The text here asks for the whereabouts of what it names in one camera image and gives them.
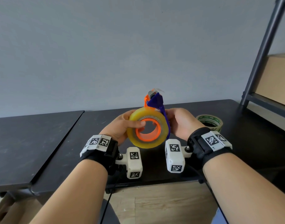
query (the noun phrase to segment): person's right arm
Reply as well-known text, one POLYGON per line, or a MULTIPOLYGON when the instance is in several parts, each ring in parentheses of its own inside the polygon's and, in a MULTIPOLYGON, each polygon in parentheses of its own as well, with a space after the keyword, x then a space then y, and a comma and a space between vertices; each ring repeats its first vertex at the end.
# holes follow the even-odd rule
MULTIPOLYGON (((167 114, 172 133, 184 140, 204 127, 185 109, 167 114)), ((285 224, 285 194, 234 154, 210 159, 203 172, 229 223, 285 224)))

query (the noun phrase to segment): orange ring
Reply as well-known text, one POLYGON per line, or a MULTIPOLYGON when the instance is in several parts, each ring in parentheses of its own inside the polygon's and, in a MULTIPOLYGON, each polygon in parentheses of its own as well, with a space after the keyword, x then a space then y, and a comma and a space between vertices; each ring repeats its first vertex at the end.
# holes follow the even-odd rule
POLYGON ((151 142, 151 141, 156 140, 161 133, 160 124, 155 119, 152 119, 152 118, 145 118, 145 119, 142 119, 141 121, 151 121, 156 124, 156 128, 151 133, 140 133, 141 130, 139 128, 136 128, 135 133, 137 137, 143 142, 151 142))

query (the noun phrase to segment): screw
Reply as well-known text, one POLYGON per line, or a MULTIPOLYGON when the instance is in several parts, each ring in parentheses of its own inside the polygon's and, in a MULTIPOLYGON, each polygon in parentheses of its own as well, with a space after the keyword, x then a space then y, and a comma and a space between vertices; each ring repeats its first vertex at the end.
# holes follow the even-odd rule
POLYGON ((186 146, 184 150, 185 150, 186 152, 191 152, 189 146, 186 146))
POLYGON ((123 159, 123 155, 121 153, 118 154, 117 160, 123 159))

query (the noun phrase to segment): forearm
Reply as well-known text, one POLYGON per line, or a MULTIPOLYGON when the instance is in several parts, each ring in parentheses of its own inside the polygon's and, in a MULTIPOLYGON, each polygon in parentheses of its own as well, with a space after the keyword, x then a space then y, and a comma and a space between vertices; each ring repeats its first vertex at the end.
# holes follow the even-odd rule
POLYGON ((203 171, 229 223, 285 223, 285 194, 237 156, 216 156, 203 171))
POLYGON ((106 182, 101 164, 81 161, 30 224, 97 223, 106 182))

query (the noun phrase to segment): black cable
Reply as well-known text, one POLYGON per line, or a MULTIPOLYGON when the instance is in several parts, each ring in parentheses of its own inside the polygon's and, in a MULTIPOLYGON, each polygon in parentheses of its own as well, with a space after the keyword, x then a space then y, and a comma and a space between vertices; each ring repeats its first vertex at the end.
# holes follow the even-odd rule
POLYGON ((117 178, 117 180, 116 180, 116 183, 114 184, 114 186, 113 186, 113 188, 112 188, 112 190, 111 190, 111 193, 110 193, 110 195, 109 195, 109 198, 108 198, 107 203, 106 203, 105 208, 104 208, 104 212, 103 212, 103 215, 102 215, 100 224, 102 224, 102 222, 103 222, 103 219, 104 219, 104 216, 105 216, 105 212, 106 212, 106 209, 107 209, 108 204, 109 204, 109 200, 110 200, 110 198, 111 198, 111 195, 112 195, 113 191, 114 191, 115 188, 116 188, 116 185, 117 185, 117 183, 118 183, 118 180, 119 180, 119 179, 121 178, 121 176, 122 176, 122 173, 123 173, 123 171, 120 172, 120 174, 119 174, 119 176, 118 176, 118 178, 117 178))
POLYGON ((207 185, 207 187, 208 187, 209 191, 211 192, 211 194, 212 194, 212 196, 213 196, 215 202, 217 203, 217 206, 219 207, 219 209, 220 209, 220 211, 221 211, 221 214, 222 214, 223 217, 224 217, 224 220, 226 221, 227 224, 229 224, 229 223, 228 223, 228 220, 226 219, 226 217, 225 217, 225 215, 224 215, 224 213, 223 213, 223 211, 222 211, 222 209, 221 209, 221 207, 219 206, 219 203, 218 203, 218 201, 217 201, 217 199, 216 199, 216 197, 215 197, 215 195, 214 195, 214 193, 213 193, 213 190, 212 190, 211 187, 208 185, 206 178, 204 178, 204 176, 203 176, 198 170, 194 169, 192 166, 190 166, 190 167, 202 178, 202 180, 204 181, 204 183, 207 185))

